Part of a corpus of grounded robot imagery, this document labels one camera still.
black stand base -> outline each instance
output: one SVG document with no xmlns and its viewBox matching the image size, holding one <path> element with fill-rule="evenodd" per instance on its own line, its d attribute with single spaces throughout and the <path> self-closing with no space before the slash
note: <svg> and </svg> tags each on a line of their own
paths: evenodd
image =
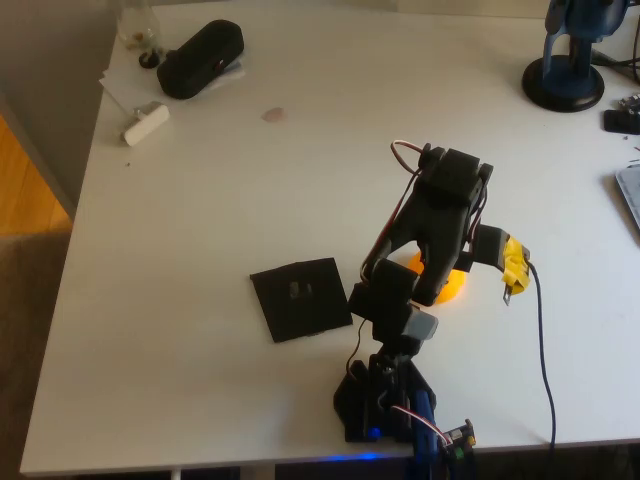
<svg viewBox="0 0 640 480">
<path fill-rule="evenodd" d="M 347 442 L 375 442 L 382 437 L 397 442 L 411 443 L 414 435 L 411 422 L 404 414 L 389 410 L 389 405 L 408 407 L 412 392 L 427 392 L 431 408 L 435 409 L 436 396 L 411 361 L 402 363 L 390 374 L 372 355 L 369 369 L 359 360 L 351 364 L 351 375 L 345 375 L 333 395 L 333 406 L 344 425 Z"/>
<path fill-rule="evenodd" d="M 554 112 L 579 112 L 593 107 L 602 98 L 604 81 L 589 66 L 587 76 L 577 75 L 567 55 L 551 57 L 551 69 L 542 78 L 542 58 L 531 63 L 522 76 L 522 88 L 536 105 Z"/>
</svg>

yellow ball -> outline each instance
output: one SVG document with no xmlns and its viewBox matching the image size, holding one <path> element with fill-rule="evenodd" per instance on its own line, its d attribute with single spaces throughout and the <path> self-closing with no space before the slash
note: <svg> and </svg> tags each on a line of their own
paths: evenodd
<svg viewBox="0 0 640 480">
<path fill-rule="evenodd" d="M 418 275 L 422 274 L 424 271 L 424 265 L 420 261 L 419 252 L 416 253 L 409 261 L 409 268 Z M 447 278 L 447 283 L 442 287 L 440 295 L 436 298 L 436 303 L 448 302 L 454 298 L 462 288 L 462 285 L 464 285 L 466 276 L 467 274 L 465 272 L 461 272 L 460 270 L 451 270 L 449 278 Z"/>
</svg>

wooden floor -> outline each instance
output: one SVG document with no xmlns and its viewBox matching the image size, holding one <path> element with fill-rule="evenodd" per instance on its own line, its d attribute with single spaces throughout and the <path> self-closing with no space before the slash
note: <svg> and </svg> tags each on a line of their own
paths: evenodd
<svg viewBox="0 0 640 480">
<path fill-rule="evenodd" d="M 0 116 L 0 235 L 71 230 L 71 221 Z"/>
</svg>

white table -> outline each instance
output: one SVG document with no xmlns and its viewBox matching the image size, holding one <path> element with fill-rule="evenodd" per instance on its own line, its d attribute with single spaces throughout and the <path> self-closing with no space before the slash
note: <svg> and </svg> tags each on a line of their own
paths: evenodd
<svg viewBox="0 0 640 480">
<path fill-rule="evenodd" d="M 520 239 L 542 278 L 558 442 L 640 437 L 638 240 L 611 174 L 640 157 L 599 111 L 636 89 L 601 70 L 598 107 L 562 115 L 520 89 L 540 20 L 234 3 L 156 10 L 166 43 L 239 23 L 242 80 L 175 109 L 135 148 L 105 97 L 60 287 L 22 472 L 122 471 L 408 453 L 343 440 L 332 396 L 356 326 L 271 342 L 249 274 L 335 257 L 350 293 L 408 180 L 405 138 L 495 167 L 483 220 Z M 120 43 L 112 65 L 131 61 Z M 287 119 L 260 116 L 283 107 Z M 479 448 L 541 445 L 535 291 L 502 303 L 475 266 L 433 308 L 414 359 L 442 428 Z M 379 344 L 369 324 L 357 358 Z"/>
</svg>

blue light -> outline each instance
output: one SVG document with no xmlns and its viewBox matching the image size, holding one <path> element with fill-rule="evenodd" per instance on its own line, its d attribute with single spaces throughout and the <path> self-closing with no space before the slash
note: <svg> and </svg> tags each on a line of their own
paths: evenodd
<svg viewBox="0 0 640 480">
<path fill-rule="evenodd" d="M 348 460 L 376 460 L 378 458 L 385 458 L 385 455 L 374 452 L 360 453 L 357 455 L 331 455 L 327 457 L 328 462 L 345 462 Z"/>
<path fill-rule="evenodd" d="M 369 429 L 369 437 L 371 438 L 380 438 L 381 433 L 380 433 L 380 429 L 373 427 Z"/>
<path fill-rule="evenodd" d="M 375 460 L 376 458 L 382 458 L 382 455 L 377 453 L 361 453 L 356 456 L 357 460 Z"/>
</svg>

